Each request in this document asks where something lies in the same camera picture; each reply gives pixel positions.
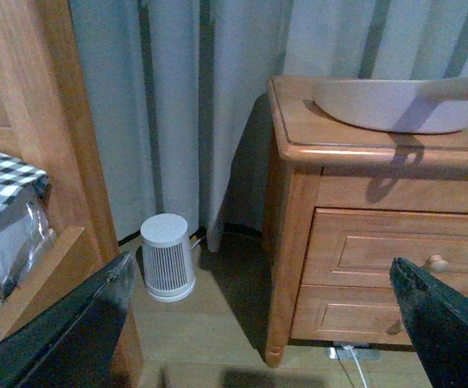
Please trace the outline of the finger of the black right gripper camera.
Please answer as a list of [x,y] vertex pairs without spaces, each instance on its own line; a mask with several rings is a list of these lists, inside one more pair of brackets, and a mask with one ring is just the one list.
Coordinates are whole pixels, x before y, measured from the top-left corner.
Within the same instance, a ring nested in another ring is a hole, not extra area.
[[390,282],[403,326],[434,387],[468,387],[468,297],[397,257]]

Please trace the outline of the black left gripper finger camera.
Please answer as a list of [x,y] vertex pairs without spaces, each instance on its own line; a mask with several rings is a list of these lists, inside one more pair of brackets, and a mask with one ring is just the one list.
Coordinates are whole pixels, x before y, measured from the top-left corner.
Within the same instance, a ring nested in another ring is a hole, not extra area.
[[122,253],[0,341],[0,387],[103,387],[133,280],[134,259]]

